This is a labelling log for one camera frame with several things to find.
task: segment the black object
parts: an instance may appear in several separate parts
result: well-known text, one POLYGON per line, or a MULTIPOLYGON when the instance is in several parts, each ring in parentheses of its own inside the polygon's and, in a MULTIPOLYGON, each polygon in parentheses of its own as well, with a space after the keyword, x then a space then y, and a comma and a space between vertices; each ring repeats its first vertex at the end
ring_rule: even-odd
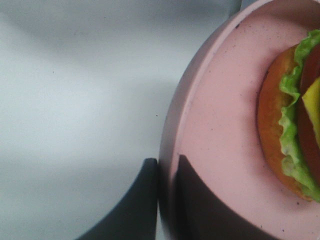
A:
POLYGON ((154 240, 158 206, 158 162, 144 160, 134 183, 91 230, 77 240, 154 240))
POLYGON ((179 158, 175 200, 179 240, 276 240, 218 199, 184 155, 179 158))

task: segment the white table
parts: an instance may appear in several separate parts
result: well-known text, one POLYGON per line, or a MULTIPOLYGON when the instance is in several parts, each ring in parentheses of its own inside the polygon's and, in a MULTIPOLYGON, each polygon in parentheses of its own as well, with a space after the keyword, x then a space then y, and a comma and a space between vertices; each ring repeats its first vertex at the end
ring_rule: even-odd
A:
POLYGON ((71 240, 108 213, 158 157, 181 75, 237 5, 0 0, 1 239, 71 240))

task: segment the cheese slice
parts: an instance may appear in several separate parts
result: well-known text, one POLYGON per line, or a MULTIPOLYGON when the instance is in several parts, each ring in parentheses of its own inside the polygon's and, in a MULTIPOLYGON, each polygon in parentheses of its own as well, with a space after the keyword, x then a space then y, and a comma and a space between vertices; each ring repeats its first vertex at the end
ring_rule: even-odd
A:
POLYGON ((302 101, 312 123, 316 143, 320 148, 320 77, 308 88, 302 96, 302 101))

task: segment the tomato slice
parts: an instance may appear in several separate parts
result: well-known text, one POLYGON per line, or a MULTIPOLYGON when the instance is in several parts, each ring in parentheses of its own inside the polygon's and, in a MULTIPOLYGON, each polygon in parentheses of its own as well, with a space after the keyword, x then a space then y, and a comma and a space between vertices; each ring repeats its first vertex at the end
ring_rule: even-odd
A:
MULTIPOLYGON (((308 88, 319 76, 320 44, 312 49, 305 60, 299 87, 301 96, 306 93, 308 88)), ((309 119, 309 115, 301 97, 297 103, 297 131, 304 160, 306 161, 313 178, 320 185, 320 149, 316 141, 313 124, 309 119)))

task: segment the green lettuce leaf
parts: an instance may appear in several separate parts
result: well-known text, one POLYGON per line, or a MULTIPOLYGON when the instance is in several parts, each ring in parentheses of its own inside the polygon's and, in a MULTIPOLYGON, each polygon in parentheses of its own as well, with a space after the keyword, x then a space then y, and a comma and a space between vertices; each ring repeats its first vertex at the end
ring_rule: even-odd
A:
POLYGON ((320 43, 320 29, 310 31, 296 47, 294 61, 297 66, 290 74, 282 77, 279 88, 282 92, 292 96, 292 102, 281 109, 279 124, 283 127, 280 137, 281 151, 285 155, 282 160, 282 171, 285 175, 293 177, 301 184, 303 193, 320 202, 320 186, 310 174, 309 168, 304 161, 303 154, 298 142, 298 130, 296 120, 296 103, 300 97, 299 83, 304 62, 313 47, 320 43))

